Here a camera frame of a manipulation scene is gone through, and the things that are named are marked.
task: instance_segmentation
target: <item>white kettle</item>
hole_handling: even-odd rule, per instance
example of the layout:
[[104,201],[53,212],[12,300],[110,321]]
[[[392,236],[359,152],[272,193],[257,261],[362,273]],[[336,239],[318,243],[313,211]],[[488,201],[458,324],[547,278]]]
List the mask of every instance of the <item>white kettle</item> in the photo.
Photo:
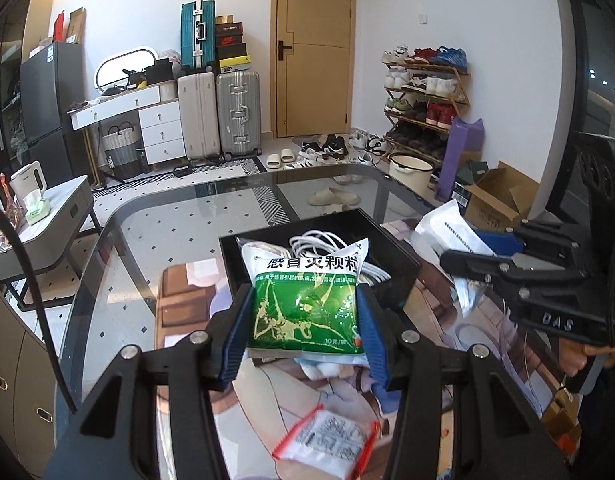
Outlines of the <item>white kettle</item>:
[[36,196],[36,200],[42,199],[43,193],[47,190],[47,182],[39,161],[35,160],[14,173],[10,180],[10,186],[16,194],[16,198],[18,198],[18,203],[25,209],[28,208],[25,198],[33,191],[38,190],[40,192],[40,196]]

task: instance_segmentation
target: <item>wooden door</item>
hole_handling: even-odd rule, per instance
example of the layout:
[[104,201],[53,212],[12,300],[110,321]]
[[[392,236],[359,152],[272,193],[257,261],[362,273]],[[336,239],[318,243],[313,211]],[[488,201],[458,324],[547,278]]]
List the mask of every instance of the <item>wooden door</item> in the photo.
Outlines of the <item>wooden door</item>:
[[347,131],[353,7],[353,0],[277,0],[277,137]]

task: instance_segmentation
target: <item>white suitcase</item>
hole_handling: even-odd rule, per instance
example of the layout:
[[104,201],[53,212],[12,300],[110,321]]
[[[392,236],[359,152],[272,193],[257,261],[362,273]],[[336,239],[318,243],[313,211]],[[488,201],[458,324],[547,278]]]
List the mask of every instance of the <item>white suitcase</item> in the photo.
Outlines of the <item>white suitcase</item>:
[[216,112],[216,82],[211,72],[192,74],[178,80],[180,126],[185,152],[190,160],[221,152]]

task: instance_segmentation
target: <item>human hand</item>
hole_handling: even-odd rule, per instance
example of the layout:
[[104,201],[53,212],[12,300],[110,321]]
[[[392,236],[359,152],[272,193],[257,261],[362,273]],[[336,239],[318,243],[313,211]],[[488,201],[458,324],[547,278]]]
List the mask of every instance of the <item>human hand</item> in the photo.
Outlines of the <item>human hand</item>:
[[558,363],[568,376],[574,377],[578,372],[583,370],[587,364],[587,357],[585,345],[569,341],[568,339],[559,338]]
[[615,345],[613,347],[604,346],[603,348],[597,348],[596,346],[585,345],[583,349],[585,355],[592,357],[597,355],[609,354],[603,366],[605,368],[612,368],[615,366]]

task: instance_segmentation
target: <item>blue sneaker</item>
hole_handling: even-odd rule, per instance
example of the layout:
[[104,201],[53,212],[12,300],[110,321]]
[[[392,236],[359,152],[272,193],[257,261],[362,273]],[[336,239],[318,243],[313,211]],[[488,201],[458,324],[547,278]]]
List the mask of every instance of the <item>blue sneaker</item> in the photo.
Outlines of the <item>blue sneaker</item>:
[[467,72],[467,54],[462,48],[440,46],[430,63],[453,66],[460,72]]

